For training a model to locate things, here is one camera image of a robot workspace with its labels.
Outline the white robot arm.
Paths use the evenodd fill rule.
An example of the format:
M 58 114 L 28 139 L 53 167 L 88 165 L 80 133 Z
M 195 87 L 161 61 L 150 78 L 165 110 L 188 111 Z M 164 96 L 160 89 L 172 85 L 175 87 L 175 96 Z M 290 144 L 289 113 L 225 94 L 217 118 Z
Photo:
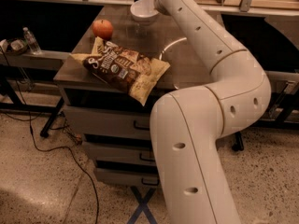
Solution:
M 171 91 L 150 114 L 150 137 L 171 224 L 241 224 L 216 149 L 265 112 L 271 86 L 253 55 L 193 0 L 159 0 L 212 77 Z

